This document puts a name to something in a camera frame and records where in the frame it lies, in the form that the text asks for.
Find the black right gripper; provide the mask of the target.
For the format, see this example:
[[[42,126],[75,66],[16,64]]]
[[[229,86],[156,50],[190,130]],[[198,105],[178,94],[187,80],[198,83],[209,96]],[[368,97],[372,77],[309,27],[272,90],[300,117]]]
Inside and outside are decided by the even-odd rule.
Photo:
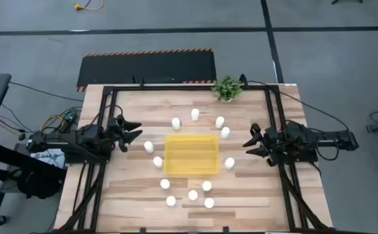
[[[261,134],[261,128],[258,124],[251,125],[250,134],[252,138],[244,143],[244,146],[253,146],[258,142],[260,146],[258,148],[250,149],[246,151],[246,154],[257,155],[261,157],[267,157],[267,163],[269,166],[276,166],[280,159],[277,155],[278,142],[277,142],[277,129],[274,127],[268,127],[265,129],[265,133]]]

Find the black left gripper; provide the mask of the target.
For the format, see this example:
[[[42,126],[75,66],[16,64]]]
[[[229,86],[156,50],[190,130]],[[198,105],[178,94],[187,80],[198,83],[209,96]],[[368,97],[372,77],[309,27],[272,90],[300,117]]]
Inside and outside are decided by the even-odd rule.
[[[107,136],[112,145],[117,143],[122,152],[127,152],[128,148],[125,143],[131,144],[142,133],[142,130],[132,132],[124,132],[124,130],[134,130],[141,125],[142,123],[128,122],[124,120],[122,114],[119,114],[116,118],[108,119]]]

